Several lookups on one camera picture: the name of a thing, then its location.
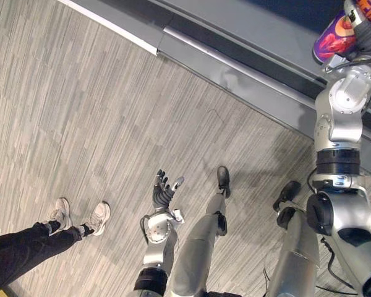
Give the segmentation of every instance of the cable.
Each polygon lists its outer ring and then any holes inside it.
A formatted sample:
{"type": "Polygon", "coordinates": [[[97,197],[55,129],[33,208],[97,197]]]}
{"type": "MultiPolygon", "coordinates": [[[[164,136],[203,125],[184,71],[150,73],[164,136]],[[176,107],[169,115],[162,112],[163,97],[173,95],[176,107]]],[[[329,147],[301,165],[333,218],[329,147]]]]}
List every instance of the cable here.
{"type": "Polygon", "coordinates": [[[139,221],[139,225],[140,225],[140,229],[142,230],[142,233],[143,233],[144,239],[145,239],[146,243],[148,244],[148,238],[147,238],[146,230],[145,230],[145,228],[144,228],[144,220],[145,220],[146,218],[150,218],[150,216],[149,216],[149,215],[145,215],[144,217],[142,217],[142,218],[140,219],[140,221],[139,221]]]}
{"type": "Polygon", "coordinates": [[[265,279],[265,294],[263,295],[263,297],[266,297],[266,295],[268,293],[268,282],[267,282],[267,272],[265,271],[265,267],[262,271],[264,273],[264,279],[265,279]]]}
{"type": "Polygon", "coordinates": [[[331,266],[333,265],[333,262],[334,262],[334,259],[335,259],[335,253],[334,253],[333,249],[331,248],[331,246],[328,244],[328,242],[326,241],[326,239],[324,237],[320,240],[320,242],[323,243],[325,245],[325,247],[328,249],[328,251],[331,253],[331,257],[330,257],[330,260],[328,261],[328,265],[327,265],[328,272],[337,281],[343,283],[344,285],[346,285],[350,289],[353,289],[354,290],[353,286],[350,283],[344,281],[342,278],[340,278],[339,276],[337,276],[337,274],[335,274],[334,271],[332,271],[331,266]]]}
{"type": "Polygon", "coordinates": [[[316,190],[311,186],[311,184],[310,184],[310,177],[316,172],[316,170],[317,170],[317,167],[315,168],[315,169],[313,169],[310,173],[309,173],[309,175],[308,175],[308,177],[307,177],[307,184],[308,184],[308,187],[309,187],[309,189],[314,193],[314,194],[316,194],[316,190]]]}
{"type": "MultiPolygon", "coordinates": [[[[271,279],[270,277],[268,276],[267,274],[267,269],[264,267],[264,269],[262,270],[263,274],[264,274],[264,278],[265,278],[265,294],[263,295],[263,297],[266,297],[267,293],[268,293],[268,284],[267,284],[267,279],[268,281],[270,282],[271,279]]],[[[322,290],[325,290],[327,292],[331,292],[331,293],[335,293],[335,294],[343,294],[343,295],[352,295],[352,296],[357,296],[358,294],[357,293],[348,293],[348,292],[342,292],[342,291],[336,291],[336,290],[332,290],[332,289],[329,289],[329,288],[325,288],[323,286],[319,286],[319,285],[316,285],[316,288],[319,288],[319,289],[322,289],[322,290]]]]}
{"type": "Polygon", "coordinates": [[[343,63],[343,64],[340,64],[340,65],[335,66],[333,68],[329,68],[328,70],[326,70],[326,73],[330,73],[330,72],[333,72],[335,70],[342,69],[342,68],[345,68],[345,67],[363,65],[363,64],[371,64],[371,59],[365,59],[365,60],[358,60],[358,61],[343,63]]]}
{"type": "Polygon", "coordinates": [[[331,293],[335,293],[335,294],[353,295],[353,296],[358,295],[357,293],[348,293],[348,292],[336,291],[336,290],[332,290],[332,289],[329,289],[329,288],[324,288],[324,287],[318,286],[318,285],[316,285],[316,288],[319,288],[319,289],[322,289],[322,290],[325,290],[325,291],[328,291],[328,292],[331,292],[331,293]]]}

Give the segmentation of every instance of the white sneaker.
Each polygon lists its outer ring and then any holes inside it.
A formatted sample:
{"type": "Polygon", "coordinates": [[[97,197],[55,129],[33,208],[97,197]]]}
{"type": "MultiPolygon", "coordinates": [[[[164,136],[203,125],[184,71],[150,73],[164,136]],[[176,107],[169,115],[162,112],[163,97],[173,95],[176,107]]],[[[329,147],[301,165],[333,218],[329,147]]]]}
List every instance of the white sneaker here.
{"type": "Polygon", "coordinates": [[[86,226],[93,230],[93,235],[99,236],[103,234],[106,228],[106,222],[110,217],[110,206],[107,202],[100,202],[89,217],[89,220],[85,222],[86,226]]]}
{"type": "Polygon", "coordinates": [[[56,199],[55,209],[49,218],[50,221],[57,221],[61,224],[56,232],[69,229],[73,226],[72,219],[70,218],[70,204],[66,198],[56,199]]]}

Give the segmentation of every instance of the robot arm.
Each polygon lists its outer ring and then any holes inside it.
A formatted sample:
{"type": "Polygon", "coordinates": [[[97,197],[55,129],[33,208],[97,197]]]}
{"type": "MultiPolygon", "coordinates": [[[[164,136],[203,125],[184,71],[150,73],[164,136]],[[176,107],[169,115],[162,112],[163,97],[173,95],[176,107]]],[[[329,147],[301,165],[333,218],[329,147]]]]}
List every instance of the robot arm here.
{"type": "Polygon", "coordinates": [[[159,170],[153,190],[154,213],[142,218],[141,227],[148,247],[143,266],[129,297],[162,297],[173,266],[173,251],[177,241],[176,228],[184,223],[180,210],[170,210],[169,203],[184,178],[176,179],[172,187],[166,185],[165,172],[159,170]]]}
{"type": "MultiPolygon", "coordinates": [[[[351,1],[344,6],[359,39],[368,20],[351,1]]],[[[371,47],[351,62],[334,56],[326,65],[333,83],[316,99],[316,193],[307,220],[329,242],[354,289],[371,296],[371,207],[359,169],[362,110],[371,98],[371,55],[365,53],[371,47]]]]}

